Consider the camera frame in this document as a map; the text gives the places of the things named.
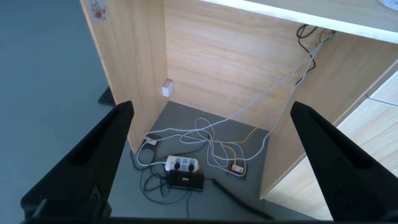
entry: white cable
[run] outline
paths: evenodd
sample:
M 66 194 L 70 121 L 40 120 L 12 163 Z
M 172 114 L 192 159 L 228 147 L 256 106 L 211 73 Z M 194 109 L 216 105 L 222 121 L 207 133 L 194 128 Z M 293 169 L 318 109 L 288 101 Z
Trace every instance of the white cable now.
M 225 118 L 225 119 L 223 119 L 223 120 L 221 120 L 221 121 L 217 121 L 217 122 L 215 122 L 215 123 L 213 123 L 213 124 L 211 124 L 211 123 L 210 123 L 207 119 L 205 119 L 205 118 L 197 118 L 197 119 L 195 120 L 195 129 L 166 128 L 166 129 L 158 130 L 158 131 L 149 131 L 148 133 L 145 133 L 144 138 L 145 138 L 146 140 L 149 140 L 149 139 L 147 138 L 147 135 L 148 135 L 148 134 L 152 134 L 152 133 L 161 133 L 161 132 L 164 132 L 164 131 L 180 131 L 180 132 L 185 132 L 185 134 L 174 134 L 174 135 L 171 135 L 171 136 L 167 136 L 167 137 L 164 137 L 164 138 L 157 139 L 156 141 L 163 141 L 163 140 L 166 140 L 166 139 L 169 139 L 169 138 L 173 138 L 173 137 L 176 137 L 176 136 L 180 136 L 180 142 L 181 142 L 181 143 L 184 143 L 184 144 L 197 144 L 197 143 L 201 143 L 201 142 L 209 142 L 208 149 L 207 149 L 207 163 L 208 163 L 208 165 L 211 166 L 211 167 L 216 167 L 216 168 L 225 170 L 226 172 L 228 172 L 228 173 L 230 173 L 230 174 L 233 174 L 233 175 L 236 175 L 236 176 L 239 176 L 239 177 L 240 177 L 240 176 L 243 176 L 244 173 L 243 173 L 243 174 L 236 174 L 236 173 L 234 173 L 234 172 L 231 172 L 231 171 L 228 170 L 228 169 L 225 169 L 225 167 L 228 166 L 228 161 L 234 161 L 234 160 L 243 161 L 243 163 L 244 163 L 244 170 L 246 171 L 246 161 L 250 161 L 251 159 L 254 159 L 256 156 L 258 156 L 258 155 L 262 152 L 262 150 L 263 150 L 263 148 L 264 148 L 264 146 L 265 146 L 265 141 L 266 141 L 266 139 L 269 137 L 269 135 L 275 130 L 276 126 L 278 125 L 278 123 L 279 123 L 280 119 L 282 118 L 284 112 L 286 111 L 286 109 L 287 109 L 287 107 L 288 107 L 288 105 L 289 105 L 289 103 L 290 103 L 290 100 L 291 100 L 293 94 L 295 93 L 297 87 L 304 81 L 305 77 L 307 76 L 307 72 L 308 72 L 308 69 L 309 69 L 311 63 L 308 63 L 308 65 L 307 65 L 307 67 L 306 67 L 306 69 L 305 69 L 305 71 L 304 71 L 304 74 L 303 74 L 301 80 L 294 86 L 293 90 L 290 92 L 290 95 L 289 95 L 288 98 L 287 98 L 287 101 L 286 101 L 286 103 L 285 103 L 285 105 L 284 105 L 284 108 L 282 109 L 281 114 L 279 115 L 277 121 L 274 123 L 273 127 L 271 128 L 271 130 L 264 136 L 264 139 L 262 140 L 262 146 L 261 146 L 260 149 L 255 153 L 255 155 L 251 156 L 250 158 L 245 159 L 245 158 L 244 158 L 243 149 L 242 149 L 242 147 L 241 147 L 239 144 L 236 144 L 236 143 L 233 143 L 233 142 L 227 142 L 227 141 L 220 141 L 220 140 L 216 139 L 216 138 L 215 138 L 215 131 L 214 131 L 213 126 L 216 125 L 216 124 L 220 124 L 220 123 L 223 123 L 223 122 L 225 122 L 225 121 L 230 120 L 232 117 L 234 117 L 234 116 L 236 116 L 237 114 L 241 113 L 242 111 L 244 111 L 245 109 L 247 109 L 249 106 L 251 106 L 253 103 L 255 103 L 256 100 L 258 100 L 260 97 L 262 97 L 262 96 L 264 96 L 265 94 L 269 93 L 269 92 L 270 92 L 273 88 L 275 88 L 276 86 L 279 86 L 284 80 L 286 80 L 286 79 L 290 78 L 292 75 L 296 74 L 297 70 L 301 68 L 301 66 L 305 63 L 305 61 L 306 61 L 309 57 L 312 57 L 312 59 L 311 59 L 311 61 L 312 61 L 312 60 L 316 57 L 318 51 L 321 49 L 323 43 L 324 43 L 325 41 L 327 41 L 328 39 L 332 38 L 332 37 L 333 37 L 333 34 L 329 34 L 328 36 L 326 36 L 326 37 L 325 37 L 325 38 L 324 38 L 324 39 L 323 39 L 323 40 L 322 40 L 322 41 L 321 41 L 321 42 L 320 42 L 320 43 L 319 43 L 319 44 L 318 44 L 318 45 L 317 45 L 317 46 L 316 46 L 304 59 L 303 59 L 303 61 L 300 63 L 300 65 L 298 65 L 297 68 L 296 68 L 290 75 L 287 75 L 286 77 L 281 78 L 275 85 L 272 85 L 268 90 L 263 91 L 262 93 L 260 93 L 259 95 L 257 95 L 248 105 L 246 105 L 245 107 L 241 108 L 239 111 L 235 112 L 235 113 L 232 114 L 230 117 Z M 197 126 L 198 126 L 198 121 L 199 121 L 199 120 L 204 120 L 206 123 L 208 123 L 208 125 L 205 126 L 204 128 L 198 128 Z M 205 129 L 207 129 L 207 128 L 211 128 L 211 133 L 205 130 Z M 205 136 L 203 136 L 200 132 L 207 133 L 208 138 L 206 138 Z M 201 138 L 195 138 L 195 137 L 189 136 L 189 134 L 191 134 L 191 133 L 197 133 L 197 134 L 199 135 L 199 137 L 201 137 Z M 191 139 L 191 140 L 194 139 L 194 140 L 196 140 L 196 141 L 184 141 L 184 140 L 183 140 L 184 138 Z M 216 144 L 216 143 L 217 143 L 217 144 L 220 144 L 221 149 L 224 151 L 224 154 L 225 154 L 226 157 L 220 157 L 220 156 L 217 156 L 217 155 L 215 154 L 215 144 Z M 238 158 L 238 157 L 237 157 L 237 158 L 229 158 L 229 157 L 228 157 L 228 153 L 226 152 L 226 149 L 225 149 L 225 147 L 224 147 L 222 144 L 232 144 L 232 145 L 234 145 L 234 146 L 237 146 L 237 147 L 240 149 L 240 151 L 241 151 L 242 157 L 240 157 L 240 158 Z M 141 166 L 153 166 L 153 165 L 160 164 L 160 163 L 161 163 L 161 164 L 165 164 L 165 162 L 154 162 L 154 163 L 151 163 L 151 164 L 142 164 L 142 163 L 139 161 L 138 158 L 139 158 L 139 154 L 140 154 L 140 151 L 141 151 L 143 145 L 139 148 L 138 153 L 137 153 L 137 162 L 138 162 L 138 164 L 140 164 Z M 210 160 L 209 160 L 210 155 L 209 155 L 209 153 L 211 153 L 211 157 L 213 158 L 213 160 L 215 161 L 215 163 L 216 163 L 217 165 L 214 165 L 214 164 L 211 164 L 211 163 L 210 163 Z M 217 161 L 217 159 L 219 159 L 219 160 L 221 160 L 221 161 L 226 161 L 226 165 L 225 165 L 225 166 L 224 166 L 224 165 L 221 165 L 221 164 Z

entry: wooden panel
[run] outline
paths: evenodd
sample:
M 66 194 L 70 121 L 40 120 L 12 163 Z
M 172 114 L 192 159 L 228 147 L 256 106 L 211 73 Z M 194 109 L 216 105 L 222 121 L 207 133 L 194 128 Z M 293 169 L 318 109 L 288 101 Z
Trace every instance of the wooden panel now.
M 398 58 L 398 45 L 378 40 L 337 35 L 322 50 L 317 68 L 300 87 L 293 101 L 305 103 L 334 125 Z M 261 197 L 305 157 L 304 148 L 286 113 L 271 134 L 264 166 Z
M 245 11 L 398 43 L 398 12 L 376 0 L 203 0 Z
M 167 103 L 163 0 L 107 1 L 107 18 L 95 24 L 87 1 L 80 2 L 116 103 L 134 105 L 128 137 L 137 151 Z
M 370 97 L 398 106 L 398 70 Z
M 165 25 L 168 76 L 175 83 L 170 100 L 224 117 L 246 106 L 306 56 L 295 36 L 301 24 L 230 7 L 168 0 Z M 321 31 L 303 44 L 313 49 Z M 234 119 L 270 129 L 299 75 Z
M 397 126 L 397 108 L 365 100 L 338 129 L 398 176 Z M 331 220 L 307 157 L 268 193 L 266 199 L 315 218 Z

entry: cable bundle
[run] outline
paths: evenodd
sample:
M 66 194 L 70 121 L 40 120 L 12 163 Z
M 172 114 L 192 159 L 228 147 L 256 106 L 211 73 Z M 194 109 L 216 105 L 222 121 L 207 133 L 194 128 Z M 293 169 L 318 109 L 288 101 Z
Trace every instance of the cable bundle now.
M 298 37 L 299 43 L 300 43 L 300 39 L 308 37 L 316 29 L 316 28 L 314 28 L 314 30 L 312 30 L 309 34 L 303 36 L 302 34 L 303 34 L 304 29 L 306 28 L 306 26 L 307 25 L 303 25 L 297 30 L 297 37 Z M 198 144 L 198 143 L 203 143 L 203 142 L 209 142 L 209 144 L 207 146 L 207 163 L 208 163 L 209 166 L 224 170 L 225 172 L 228 172 L 228 173 L 230 173 L 232 175 L 235 175 L 235 176 L 238 176 L 238 177 L 244 176 L 245 173 L 237 174 L 237 173 L 231 172 L 230 170 L 226 169 L 226 167 L 229 164 L 229 161 L 236 161 L 236 160 L 243 161 L 244 170 L 246 170 L 246 161 L 250 161 L 251 159 L 254 159 L 256 156 L 258 156 L 262 152 L 262 150 L 265 147 L 266 139 L 269 137 L 269 135 L 275 130 L 276 126 L 278 125 L 280 119 L 282 118 L 282 115 L 284 114 L 284 112 L 286 111 L 288 105 L 290 104 L 290 100 L 291 100 L 294 92 L 296 91 L 298 86 L 304 81 L 308 71 L 310 71 L 311 69 L 315 68 L 314 58 L 317 56 L 317 53 L 322 48 L 323 44 L 327 40 L 332 38 L 334 36 L 334 34 L 335 34 L 335 32 L 333 31 L 332 33 L 328 34 L 326 37 L 321 39 L 322 34 L 324 33 L 324 31 L 320 34 L 319 43 L 316 45 L 316 47 L 311 52 L 309 52 L 300 43 L 300 46 L 302 46 L 308 52 L 308 54 L 290 75 L 287 75 L 286 77 L 280 79 L 275 85 L 272 85 L 269 89 L 267 89 L 267 90 L 263 91 L 262 93 L 260 93 L 248 105 L 246 105 L 245 107 L 241 108 L 239 111 L 235 112 L 234 114 L 232 114 L 228 118 L 225 118 L 225 119 L 223 119 L 221 121 L 217 121 L 217 122 L 215 122 L 213 124 L 211 124 L 205 118 L 197 118 L 195 120 L 195 123 L 194 123 L 194 129 L 166 128 L 166 129 L 158 130 L 158 131 L 149 131 L 148 133 L 145 133 L 145 135 L 144 135 L 145 140 L 146 141 L 150 141 L 151 140 L 151 139 L 149 139 L 147 137 L 148 134 L 162 133 L 162 132 L 165 132 L 165 131 L 176 131 L 176 132 L 179 132 L 180 134 L 173 134 L 171 136 L 167 136 L 165 138 L 158 139 L 157 141 L 163 141 L 163 140 L 166 140 L 166 139 L 179 137 L 180 138 L 179 139 L 180 142 L 183 143 L 183 144 Z M 215 131 L 213 129 L 213 126 L 215 126 L 217 124 L 224 123 L 224 122 L 230 120 L 231 118 L 233 118 L 237 114 L 241 113 L 242 111 L 246 110 L 248 107 L 253 105 L 259 98 L 261 98 L 261 97 L 267 95 L 268 93 L 270 93 L 275 87 L 279 86 L 281 83 L 283 83 L 287 79 L 293 77 L 297 73 L 297 71 L 303 66 L 303 64 L 308 60 L 308 58 L 310 58 L 311 61 L 313 62 L 313 67 L 310 68 L 312 63 L 308 63 L 308 65 L 307 65 L 302 77 L 296 83 L 296 85 L 294 86 L 293 90 L 290 92 L 290 95 L 287 97 L 287 101 L 285 102 L 285 105 L 284 105 L 284 107 L 282 109 L 282 112 L 279 115 L 277 121 L 274 123 L 273 127 L 271 128 L 271 130 L 264 136 L 260 149 L 254 155 L 246 157 L 244 155 L 244 151 L 243 151 L 242 147 L 239 144 L 237 144 L 236 142 L 233 142 L 233 141 L 222 141 L 222 140 L 219 140 L 219 139 L 216 138 L 216 133 L 215 133 Z M 205 125 L 203 125 L 202 128 L 199 127 L 199 122 L 200 121 L 202 123 L 205 123 Z M 199 137 L 190 136 L 190 134 L 193 134 L 193 133 L 196 133 Z M 230 158 L 229 157 L 229 155 L 228 155 L 228 153 L 226 151 L 226 148 L 232 149 L 232 151 L 234 151 L 232 147 L 235 147 L 235 148 L 239 149 L 239 151 L 241 153 L 240 157 L 236 157 L 236 154 L 235 154 L 234 158 Z M 221 152 L 224 154 L 224 157 L 217 156 L 215 154 L 215 151 L 217 149 L 221 150 Z M 153 165 L 156 165 L 156 164 L 165 164 L 165 162 L 156 162 L 156 161 L 152 161 L 149 164 L 141 163 L 140 160 L 138 159 L 139 158 L 139 154 L 141 153 L 141 151 L 142 151 L 142 146 L 139 148 L 138 153 L 137 153 L 137 163 L 140 164 L 141 166 L 149 167 L 149 166 L 153 166 Z

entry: gray floor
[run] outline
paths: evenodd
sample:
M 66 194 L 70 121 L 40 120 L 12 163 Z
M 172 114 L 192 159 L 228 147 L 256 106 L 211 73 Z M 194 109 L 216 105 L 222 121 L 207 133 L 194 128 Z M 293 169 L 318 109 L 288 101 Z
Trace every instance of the gray floor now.
M 214 123 L 221 120 L 219 116 L 205 113 L 200 110 L 189 108 L 177 103 L 169 102 L 162 114 L 155 123 L 153 130 L 165 128 L 190 129 L 198 117 L 204 117 Z M 239 141 L 244 139 L 253 129 L 235 121 L 228 121 L 214 127 L 216 137 L 223 140 Z M 166 132 L 159 134 L 162 137 L 175 134 L 176 132 Z M 267 131 L 256 131 L 249 141 L 243 144 L 245 157 L 255 154 L 261 146 L 261 142 Z M 168 139 L 160 142 L 157 149 L 157 158 L 167 156 L 169 154 L 188 152 L 202 146 L 201 144 L 186 145 L 181 144 L 177 138 Z M 141 160 L 149 162 L 152 153 L 143 151 Z M 157 205 L 145 199 L 139 190 L 140 172 L 132 169 L 131 160 L 128 157 L 129 148 L 123 152 L 123 158 L 119 165 L 118 173 L 114 181 L 114 187 L 111 191 L 110 204 L 114 208 L 114 216 L 137 216 L 137 217 L 170 217 L 185 218 L 186 217 L 186 197 L 180 203 L 173 205 Z M 223 184 L 230 192 L 239 196 L 241 199 L 259 210 L 269 213 L 270 215 L 284 220 L 291 219 L 309 219 L 309 217 L 288 210 L 279 205 L 259 200 L 259 191 L 261 186 L 261 177 L 264 167 L 265 150 L 262 151 L 255 159 L 248 162 L 248 175 L 246 180 L 241 180 L 232 175 L 226 175 L 226 172 L 213 168 L 206 163 L 206 149 L 195 152 L 193 154 L 184 155 L 186 157 L 194 157 L 199 161 L 201 171 L 206 178 L 214 178 Z M 129 170 L 130 176 L 126 176 L 126 170 Z M 185 192 L 181 190 L 173 190 L 167 198 L 162 198 L 158 191 L 151 194 L 154 199 L 165 202 L 171 202 L 179 198 Z M 210 181 L 205 182 L 203 192 L 194 192 L 190 198 L 190 218 L 206 218 L 220 220 L 261 220 L 257 216 L 243 210 L 236 205 L 223 192 L 217 189 Z
M 0 7 L 0 20 L 0 221 L 17 223 L 23 219 L 20 198 L 110 108 L 96 102 L 107 83 L 78 0 L 6 0 Z M 171 124 L 190 127 L 191 116 L 185 117 L 184 122 L 181 116 L 174 116 L 181 112 L 179 105 L 168 105 L 162 115 L 165 118 L 156 127 Z M 250 127 L 243 127 L 241 133 L 231 131 L 233 128 L 227 130 L 219 138 L 240 139 Z M 263 134 L 258 132 L 254 138 Z M 171 147 L 175 151 L 187 150 L 169 141 L 162 143 L 159 152 Z M 258 163 L 249 165 L 249 175 L 260 171 Z M 258 181 L 251 185 L 211 169 L 205 172 L 223 177 L 222 181 L 237 194 L 246 194 L 250 203 L 277 218 L 306 218 L 258 201 L 255 197 Z M 139 191 L 138 175 L 132 169 L 126 145 L 109 198 L 114 216 L 185 217 L 183 202 L 171 206 L 148 202 Z M 234 189 L 239 184 L 250 185 L 253 191 Z M 193 218 L 256 219 L 211 184 L 206 183 L 205 187 L 204 192 L 192 195 Z

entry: tangled cable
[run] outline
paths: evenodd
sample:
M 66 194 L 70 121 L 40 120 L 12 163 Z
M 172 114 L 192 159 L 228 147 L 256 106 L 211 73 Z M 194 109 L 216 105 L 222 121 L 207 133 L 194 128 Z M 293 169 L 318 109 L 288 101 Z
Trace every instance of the tangled cable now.
M 311 61 L 314 60 L 314 58 L 317 56 L 317 53 L 321 49 L 322 45 L 327 40 L 332 38 L 334 36 L 334 34 L 335 33 L 332 32 L 331 34 L 328 34 L 326 37 L 324 37 L 316 45 L 316 47 L 311 52 L 308 52 L 307 56 L 302 60 L 302 62 L 297 66 L 297 68 L 290 75 L 287 75 L 284 78 L 280 79 L 275 85 L 272 85 L 269 89 L 267 89 L 267 90 L 263 91 L 262 93 L 260 93 L 248 105 L 246 105 L 245 107 L 241 108 L 240 110 L 238 110 L 237 112 L 235 112 L 234 114 L 229 116 L 228 118 L 222 119 L 221 121 L 217 121 L 217 122 L 215 122 L 213 124 L 211 124 L 205 118 L 197 118 L 195 120 L 195 124 L 194 124 L 195 128 L 194 129 L 166 128 L 166 129 L 163 129 L 163 130 L 149 131 L 148 133 L 145 133 L 144 139 L 146 141 L 151 141 L 152 140 L 152 139 L 149 139 L 147 137 L 148 134 L 162 133 L 162 132 L 165 132 L 165 131 L 177 131 L 177 132 L 180 132 L 180 133 L 183 133 L 183 134 L 173 134 L 171 136 L 167 136 L 167 137 L 164 137 L 164 138 L 161 138 L 161 139 L 157 139 L 156 141 L 163 141 L 163 140 L 174 138 L 174 137 L 180 137 L 180 142 L 183 143 L 183 144 L 198 144 L 198 143 L 202 143 L 202 142 L 209 142 L 209 144 L 207 146 L 207 163 L 208 163 L 209 166 L 224 170 L 225 172 L 228 172 L 228 173 L 230 173 L 232 175 L 236 175 L 238 177 L 244 176 L 245 173 L 237 174 L 237 173 L 231 172 L 230 170 L 226 169 L 226 167 L 229 164 L 229 161 L 233 161 L 233 160 L 243 161 L 244 170 L 246 170 L 246 161 L 250 161 L 251 159 L 254 159 L 256 156 L 258 156 L 262 152 L 262 150 L 264 149 L 264 146 L 265 146 L 266 139 L 275 130 L 276 126 L 278 125 L 278 123 L 280 121 L 280 119 L 282 118 L 283 114 L 285 113 L 288 105 L 290 104 L 290 100 L 291 100 L 293 94 L 295 93 L 295 91 L 298 88 L 298 86 L 305 80 L 305 77 L 306 77 L 308 71 L 310 70 L 310 66 L 311 66 L 312 63 L 308 63 L 308 65 L 307 65 L 302 77 L 295 84 L 295 86 L 293 87 L 293 90 L 290 92 L 290 95 L 287 97 L 287 101 L 285 102 L 285 105 L 284 105 L 284 107 L 282 109 L 282 112 L 280 113 L 279 117 L 277 118 L 277 121 L 274 123 L 274 125 L 271 128 L 271 130 L 264 136 L 264 139 L 262 140 L 262 145 L 261 145 L 260 149 L 254 155 L 249 156 L 249 157 L 246 158 L 245 155 L 244 155 L 243 149 L 242 149 L 242 147 L 239 144 L 236 144 L 236 143 L 231 142 L 231 141 L 221 141 L 221 140 L 217 139 L 213 126 L 215 126 L 217 124 L 224 123 L 224 122 L 230 120 L 231 118 L 233 118 L 237 114 L 241 113 L 242 111 L 246 110 L 248 107 L 253 105 L 259 98 L 261 98 L 264 95 L 270 93 L 275 87 L 279 86 L 281 83 L 283 83 L 284 81 L 286 81 L 290 77 L 294 76 L 297 73 L 297 71 L 302 67 L 302 65 L 307 61 L 308 58 L 311 58 Z M 199 128 L 199 125 L 198 125 L 199 121 L 205 123 L 204 127 Z M 196 134 L 198 137 L 193 137 L 190 134 Z M 227 146 L 238 148 L 240 150 L 241 157 L 230 158 L 228 153 L 227 153 L 227 151 L 226 151 L 226 149 L 225 149 L 225 147 L 224 147 L 224 144 L 227 145 Z M 141 166 L 144 166 L 144 167 L 153 166 L 153 165 L 156 165 L 156 164 L 165 164 L 165 162 L 151 162 L 149 164 L 141 163 L 139 161 L 139 154 L 142 151 L 143 145 L 139 148 L 138 153 L 137 153 L 137 163 L 138 164 L 140 164 Z M 217 149 L 221 149 L 221 153 L 224 154 L 224 157 L 216 155 L 216 150 Z

